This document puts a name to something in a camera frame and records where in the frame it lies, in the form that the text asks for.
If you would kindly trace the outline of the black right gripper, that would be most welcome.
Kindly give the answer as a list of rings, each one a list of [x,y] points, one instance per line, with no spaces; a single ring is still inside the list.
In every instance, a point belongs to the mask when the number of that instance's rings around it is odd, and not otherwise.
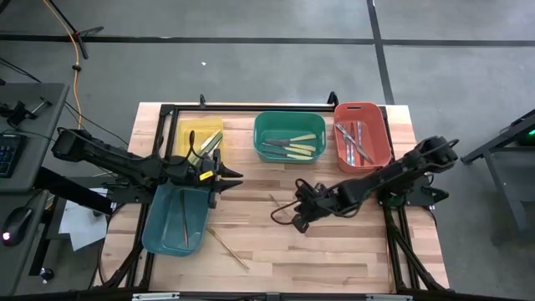
[[[299,232],[305,233],[310,222],[339,212],[337,196],[324,184],[311,186],[304,179],[297,179],[295,185],[298,205],[293,209],[296,214],[292,218],[292,225]]]

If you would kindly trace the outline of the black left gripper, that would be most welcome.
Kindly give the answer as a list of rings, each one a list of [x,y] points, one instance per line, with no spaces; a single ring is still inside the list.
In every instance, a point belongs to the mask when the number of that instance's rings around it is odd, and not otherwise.
[[[169,163],[169,179],[173,184],[202,188],[208,191],[207,205],[215,208],[217,201],[218,169],[220,176],[229,178],[242,178],[243,174],[233,171],[221,163],[221,152],[215,149],[211,156],[204,155],[199,166],[192,164],[184,156],[172,156]],[[243,181],[220,180],[220,192],[239,186]]]

